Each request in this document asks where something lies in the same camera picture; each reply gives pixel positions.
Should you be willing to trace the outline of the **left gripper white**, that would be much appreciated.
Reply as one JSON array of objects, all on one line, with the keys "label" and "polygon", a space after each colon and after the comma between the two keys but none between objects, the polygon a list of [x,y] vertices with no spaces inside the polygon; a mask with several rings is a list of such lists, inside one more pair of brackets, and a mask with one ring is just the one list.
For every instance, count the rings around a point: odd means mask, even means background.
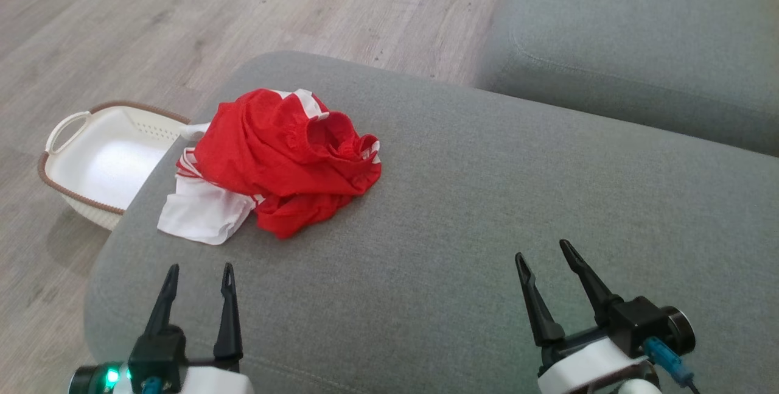
[{"label": "left gripper white", "polygon": [[[147,337],[183,335],[183,330],[170,324],[170,312],[177,297],[179,264],[172,264],[161,286],[152,313],[145,326]],[[222,276],[222,317],[212,353],[215,360],[189,361],[184,371],[179,394],[255,394],[253,383],[241,372],[243,341],[234,268],[226,262]]]}]

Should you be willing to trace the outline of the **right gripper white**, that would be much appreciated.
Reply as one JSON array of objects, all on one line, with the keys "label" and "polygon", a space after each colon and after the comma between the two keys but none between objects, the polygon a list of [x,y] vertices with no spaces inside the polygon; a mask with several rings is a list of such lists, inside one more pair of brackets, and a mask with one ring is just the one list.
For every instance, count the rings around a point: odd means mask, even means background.
[{"label": "right gripper white", "polygon": [[[596,325],[608,325],[611,307],[623,298],[606,286],[570,241],[560,239],[559,245],[571,271],[581,280]],[[657,375],[645,353],[630,358],[609,335],[595,329],[567,341],[522,253],[515,255],[515,266],[534,343],[542,347],[537,381],[541,394],[660,394]]]}]

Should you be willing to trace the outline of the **red jersey with white sleeves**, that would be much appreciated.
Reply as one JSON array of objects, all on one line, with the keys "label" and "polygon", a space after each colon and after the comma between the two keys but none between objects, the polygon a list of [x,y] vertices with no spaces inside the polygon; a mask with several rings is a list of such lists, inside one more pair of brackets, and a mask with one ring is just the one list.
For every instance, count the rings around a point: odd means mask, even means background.
[{"label": "red jersey with white sleeves", "polygon": [[257,225],[279,239],[326,221],[354,198],[340,194],[290,197],[245,196],[210,183],[200,171],[193,147],[184,148],[176,166],[176,188],[167,196],[158,229],[188,241],[218,246],[255,212]]}]

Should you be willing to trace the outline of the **red shorts with white waistband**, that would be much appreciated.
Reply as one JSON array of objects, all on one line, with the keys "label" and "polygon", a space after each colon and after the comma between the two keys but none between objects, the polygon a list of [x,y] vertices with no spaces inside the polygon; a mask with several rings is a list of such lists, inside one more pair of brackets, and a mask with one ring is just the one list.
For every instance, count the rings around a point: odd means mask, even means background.
[{"label": "red shorts with white waistband", "polygon": [[193,153],[206,180],[248,196],[361,196],[381,177],[378,146],[309,91],[258,89],[221,104]]}]

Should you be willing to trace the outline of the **grey fabric sofa seat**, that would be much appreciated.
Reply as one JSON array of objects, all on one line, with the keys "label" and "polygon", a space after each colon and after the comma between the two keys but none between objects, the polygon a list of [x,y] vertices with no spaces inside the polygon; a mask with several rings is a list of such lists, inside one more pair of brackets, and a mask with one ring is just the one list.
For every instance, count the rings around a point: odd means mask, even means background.
[{"label": "grey fabric sofa seat", "polygon": [[514,257],[579,332],[593,311],[568,239],[616,294],[689,317],[701,394],[779,394],[779,158],[301,52],[251,59],[192,117],[257,88],[307,89],[378,136],[378,183],[286,241],[248,219],[206,246],[156,227],[176,142],[92,269],[97,361],[128,357],[174,263],[170,319],[210,357],[231,262],[257,392],[537,394]]}]

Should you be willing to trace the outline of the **white basket with brown rim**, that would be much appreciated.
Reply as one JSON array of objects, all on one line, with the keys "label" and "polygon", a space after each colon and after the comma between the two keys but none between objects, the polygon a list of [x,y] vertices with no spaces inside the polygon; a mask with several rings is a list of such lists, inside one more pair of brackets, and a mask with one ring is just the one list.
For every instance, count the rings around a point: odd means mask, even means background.
[{"label": "white basket with brown rim", "polygon": [[114,230],[189,123],[151,105],[106,102],[71,114],[51,130],[37,172],[77,214]]}]

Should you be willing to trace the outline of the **grey fabric sofa section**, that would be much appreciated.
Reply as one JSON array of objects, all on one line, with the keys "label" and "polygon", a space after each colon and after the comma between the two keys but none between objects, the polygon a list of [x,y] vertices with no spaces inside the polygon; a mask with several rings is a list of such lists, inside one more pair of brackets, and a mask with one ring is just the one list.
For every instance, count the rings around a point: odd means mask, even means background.
[{"label": "grey fabric sofa section", "polygon": [[779,0],[500,0],[475,85],[779,157]]}]

